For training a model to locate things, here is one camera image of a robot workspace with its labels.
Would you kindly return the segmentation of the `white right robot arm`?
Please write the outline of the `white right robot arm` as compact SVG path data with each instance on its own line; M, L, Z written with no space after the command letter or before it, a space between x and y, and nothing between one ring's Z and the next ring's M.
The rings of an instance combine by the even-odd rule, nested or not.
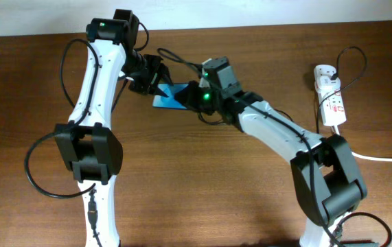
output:
M297 201L306 214L301 246L340 246L331 227L353 213L367 186L348 142L307 131L280 115L260 95L244 91L225 57L194 67L190 81L174 99L189 110L219 113L226 124L255 137L290 163Z

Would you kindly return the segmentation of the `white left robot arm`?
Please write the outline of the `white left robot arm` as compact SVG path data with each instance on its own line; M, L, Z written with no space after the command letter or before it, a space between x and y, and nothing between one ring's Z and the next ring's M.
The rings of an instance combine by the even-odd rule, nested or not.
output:
M115 221L114 190L123 148L111 131L111 115L120 94L117 82L141 94L163 96L159 83L172 84L156 55L135 46L141 23L93 19L87 25L88 62L82 88L66 124L58 124L56 144L80 189L87 224L87 246L121 246Z

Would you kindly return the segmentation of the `blue Galaxy smartphone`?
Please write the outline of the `blue Galaxy smartphone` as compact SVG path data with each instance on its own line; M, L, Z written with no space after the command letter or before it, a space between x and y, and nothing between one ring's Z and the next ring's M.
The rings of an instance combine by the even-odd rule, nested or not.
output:
M169 84L159 84L158 88L166 94L166 97L161 95L155 95L152 102L152 106L155 108L187 110L186 107L184 107L181 103L179 103L174 99L174 95L182 91L187 86L188 83L174 84L173 86Z

